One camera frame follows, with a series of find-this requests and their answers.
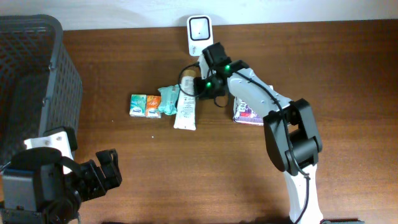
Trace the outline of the white cream tube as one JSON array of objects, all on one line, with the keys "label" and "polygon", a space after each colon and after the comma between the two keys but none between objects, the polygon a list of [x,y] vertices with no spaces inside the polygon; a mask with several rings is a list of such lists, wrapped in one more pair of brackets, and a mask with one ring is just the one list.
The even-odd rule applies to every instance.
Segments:
[{"label": "white cream tube", "polygon": [[197,128],[195,122],[196,98],[193,89],[195,77],[196,72],[191,69],[182,73],[177,101],[177,114],[174,122],[175,129],[195,131]]}]

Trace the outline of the orange small tissue pack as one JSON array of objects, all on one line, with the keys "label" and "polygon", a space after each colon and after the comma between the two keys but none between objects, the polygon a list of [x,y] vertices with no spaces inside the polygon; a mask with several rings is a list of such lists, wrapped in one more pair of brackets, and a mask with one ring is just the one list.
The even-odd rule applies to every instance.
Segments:
[{"label": "orange small tissue pack", "polygon": [[161,103],[160,96],[147,95],[145,117],[161,118],[161,113],[159,111],[160,103]]}]

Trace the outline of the green wipes pack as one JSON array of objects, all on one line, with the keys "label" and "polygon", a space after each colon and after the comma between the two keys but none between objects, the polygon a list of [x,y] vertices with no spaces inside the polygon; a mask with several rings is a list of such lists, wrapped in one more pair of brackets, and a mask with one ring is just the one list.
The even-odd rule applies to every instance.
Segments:
[{"label": "green wipes pack", "polygon": [[166,115],[174,115],[177,113],[177,101],[180,93],[178,85],[172,85],[167,87],[161,87],[158,89],[161,102],[159,105],[159,111]]}]

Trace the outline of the red purple tissue pack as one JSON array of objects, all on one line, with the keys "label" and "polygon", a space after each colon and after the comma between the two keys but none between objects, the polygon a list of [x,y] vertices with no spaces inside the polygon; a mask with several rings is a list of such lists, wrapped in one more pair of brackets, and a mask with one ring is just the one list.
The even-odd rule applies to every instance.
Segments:
[{"label": "red purple tissue pack", "polygon": [[238,97],[234,98],[233,121],[235,123],[263,126],[263,117],[259,116],[246,102]]}]

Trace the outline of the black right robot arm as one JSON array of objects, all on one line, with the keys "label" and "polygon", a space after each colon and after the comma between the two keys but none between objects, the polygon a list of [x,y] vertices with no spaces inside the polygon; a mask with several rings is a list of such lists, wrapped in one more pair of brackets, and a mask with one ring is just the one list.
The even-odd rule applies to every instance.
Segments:
[{"label": "black right robot arm", "polygon": [[273,90],[247,63],[232,61],[220,43],[204,48],[197,64],[201,98],[230,93],[262,117],[267,154],[287,184],[290,221],[321,223],[315,177],[323,144],[310,104]]}]

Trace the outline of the teal small tissue pack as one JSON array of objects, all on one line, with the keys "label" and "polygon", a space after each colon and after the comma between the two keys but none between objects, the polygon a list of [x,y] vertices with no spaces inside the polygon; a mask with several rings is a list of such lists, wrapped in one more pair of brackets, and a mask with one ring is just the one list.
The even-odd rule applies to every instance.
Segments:
[{"label": "teal small tissue pack", "polygon": [[129,115],[144,117],[147,104],[147,95],[131,95]]}]

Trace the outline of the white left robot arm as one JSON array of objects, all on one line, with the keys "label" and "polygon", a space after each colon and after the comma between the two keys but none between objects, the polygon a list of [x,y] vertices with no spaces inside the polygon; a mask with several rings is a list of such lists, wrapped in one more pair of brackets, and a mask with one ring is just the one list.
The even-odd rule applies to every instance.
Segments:
[{"label": "white left robot arm", "polygon": [[96,153],[99,164],[74,161],[75,130],[59,127],[24,141],[2,170],[2,223],[81,222],[83,202],[106,195],[123,181],[115,149]]}]

